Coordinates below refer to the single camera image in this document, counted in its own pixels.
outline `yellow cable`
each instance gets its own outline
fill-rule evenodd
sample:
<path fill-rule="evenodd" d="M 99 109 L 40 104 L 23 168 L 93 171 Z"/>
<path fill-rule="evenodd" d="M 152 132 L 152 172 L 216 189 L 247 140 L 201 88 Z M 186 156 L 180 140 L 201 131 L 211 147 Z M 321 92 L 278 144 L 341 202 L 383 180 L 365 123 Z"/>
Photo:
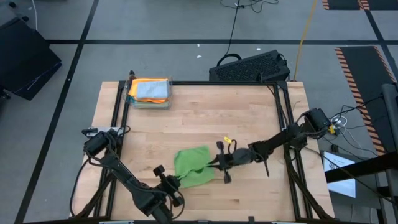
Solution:
<path fill-rule="evenodd" d="M 307 32 L 308 32 L 308 28 L 310 27 L 310 23 L 311 23 L 311 20 L 312 20 L 313 13 L 315 12 L 315 8 L 317 6 L 317 2 L 318 2 L 318 0 L 313 0 L 310 17 L 307 20 L 307 24 L 305 25 L 303 36 L 301 37 L 300 45 L 298 47 L 298 53 L 297 53 L 297 59 L 296 59 L 296 68 L 294 69 L 293 81 L 296 81 L 297 70 L 299 69 L 299 60 L 300 60 L 300 56 L 301 56 L 301 49 L 303 47 L 303 42 L 304 42 L 305 36 L 307 35 Z"/>

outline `blue cloth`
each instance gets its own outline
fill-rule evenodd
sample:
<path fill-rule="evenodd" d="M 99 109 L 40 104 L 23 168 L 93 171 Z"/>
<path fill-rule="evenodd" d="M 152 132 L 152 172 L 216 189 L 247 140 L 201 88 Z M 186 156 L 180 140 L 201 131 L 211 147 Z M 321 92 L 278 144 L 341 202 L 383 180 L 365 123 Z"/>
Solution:
<path fill-rule="evenodd" d="M 169 97 L 169 81 L 143 82 L 137 84 L 136 98 L 166 99 Z"/>

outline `black mat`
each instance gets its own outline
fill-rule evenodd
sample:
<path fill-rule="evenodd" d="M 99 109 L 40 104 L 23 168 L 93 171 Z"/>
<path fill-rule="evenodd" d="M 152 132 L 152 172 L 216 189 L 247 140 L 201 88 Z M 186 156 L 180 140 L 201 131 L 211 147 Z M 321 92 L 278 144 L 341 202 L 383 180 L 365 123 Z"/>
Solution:
<path fill-rule="evenodd" d="M 398 10 L 397 0 L 322 0 L 328 10 Z"/>
<path fill-rule="evenodd" d="M 395 80 L 376 47 L 341 47 L 336 53 L 357 104 L 379 96 L 381 85 Z M 384 101 L 374 100 L 362 112 L 376 151 L 395 151 Z"/>

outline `orange cloth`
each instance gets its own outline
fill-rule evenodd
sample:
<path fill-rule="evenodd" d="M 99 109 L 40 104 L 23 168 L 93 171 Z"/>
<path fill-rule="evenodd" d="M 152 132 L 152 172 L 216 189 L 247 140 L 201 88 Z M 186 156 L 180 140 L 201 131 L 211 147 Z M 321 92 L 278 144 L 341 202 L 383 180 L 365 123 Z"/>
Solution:
<path fill-rule="evenodd" d="M 149 99 L 149 98 L 146 98 L 146 99 L 139 99 L 138 100 L 136 98 L 136 95 L 137 95 L 137 85 L 138 85 L 138 83 L 166 81 L 166 80 L 167 80 L 166 78 L 136 78 L 136 79 L 132 80 L 129 95 L 134 97 L 134 99 L 136 101 L 140 101 L 140 102 L 165 103 L 169 99 Z"/>

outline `yellow clip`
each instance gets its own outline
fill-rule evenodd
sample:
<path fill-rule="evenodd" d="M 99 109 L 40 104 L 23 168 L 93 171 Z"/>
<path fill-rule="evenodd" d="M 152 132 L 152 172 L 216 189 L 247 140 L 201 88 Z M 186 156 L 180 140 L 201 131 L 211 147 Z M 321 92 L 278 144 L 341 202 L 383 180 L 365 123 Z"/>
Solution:
<path fill-rule="evenodd" d="M 224 137 L 224 141 L 226 141 L 226 142 L 228 142 L 230 144 L 232 143 L 232 141 L 227 136 Z"/>
<path fill-rule="evenodd" d="M 333 125 L 329 126 L 329 133 L 330 134 L 335 134 L 336 133 Z"/>

